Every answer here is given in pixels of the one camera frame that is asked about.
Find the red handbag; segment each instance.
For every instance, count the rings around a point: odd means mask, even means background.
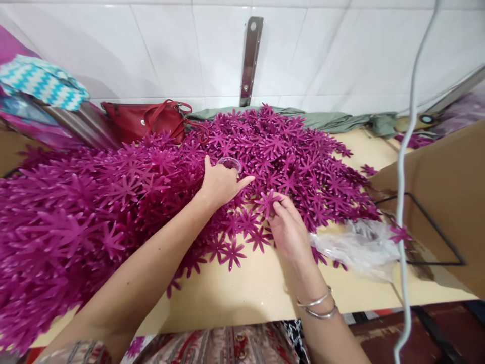
[[[113,130],[125,143],[137,142],[147,133],[169,132],[180,144],[185,139],[187,124],[202,129],[202,145],[209,140],[209,131],[203,125],[189,121],[185,116],[192,112],[189,104],[165,100],[161,104],[113,104],[102,102],[101,107],[113,121]]]

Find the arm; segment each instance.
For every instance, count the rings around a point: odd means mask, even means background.
[[[303,304],[308,304],[323,297],[329,289],[313,260],[310,239],[300,214],[289,197],[279,196],[282,199],[274,203],[276,215],[269,223],[290,294],[293,300],[298,297]],[[334,305],[330,296],[311,310],[327,314]],[[320,320],[307,314],[303,308],[298,310],[311,362],[370,363],[340,313]]]
[[[120,362],[199,232],[219,207],[254,180],[237,182],[236,177],[235,169],[213,167],[206,156],[204,181],[193,200],[118,268],[40,358],[68,343],[96,339],[107,346],[113,363]]]

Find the handbag strap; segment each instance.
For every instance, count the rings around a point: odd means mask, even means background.
[[[186,123],[191,126],[195,126],[201,130],[201,136],[199,137],[199,142],[201,142],[201,145],[207,144],[209,141],[209,129],[207,129],[204,125],[190,121],[189,119],[185,119]]]
[[[183,110],[180,108],[180,106],[185,106],[188,110]],[[152,132],[153,124],[157,120],[158,116],[165,110],[166,107],[173,107],[175,110],[177,110],[177,112],[182,117],[180,123],[177,125],[174,132],[178,130],[181,124],[188,124],[188,125],[197,127],[201,130],[201,133],[202,133],[201,136],[199,137],[199,141],[201,145],[207,144],[207,142],[209,141],[209,130],[204,125],[192,122],[185,117],[187,114],[192,113],[192,106],[183,102],[173,101],[171,99],[167,99],[161,104],[152,105],[149,108],[147,108],[147,110],[145,111],[143,115],[143,119],[145,121],[145,127],[147,128],[149,133]],[[154,110],[153,114],[147,117],[148,113],[151,112],[152,110]]]

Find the pile of plastic flowers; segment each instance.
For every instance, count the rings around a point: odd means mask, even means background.
[[[302,119],[259,112],[220,114],[175,145],[166,135],[120,150],[68,153],[31,150],[20,174],[0,179],[0,346],[25,352],[53,319],[92,295],[138,247],[199,190],[204,156],[233,157],[248,185],[220,208],[185,255],[168,289],[217,259],[240,266],[243,248],[264,252],[272,235],[265,221],[277,199],[290,195],[308,230],[330,221],[379,219],[368,180],[333,154],[344,144],[304,128]],[[242,233],[244,239],[236,238]],[[314,250],[316,262],[325,257]]]

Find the hand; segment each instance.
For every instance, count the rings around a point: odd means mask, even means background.
[[[237,181],[237,170],[229,169],[222,164],[212,166],[208,155],[204,159],[204,181],[197,195],[202,196],[216,209],[231,201],[240,190],[254,181],[253,176],[248,176]]]
[[[288,196],[278,192],[280,201],[273,204],[275,215],[269,219],[277,249],[296,264],[313,264],[310,238],[302,217]]]

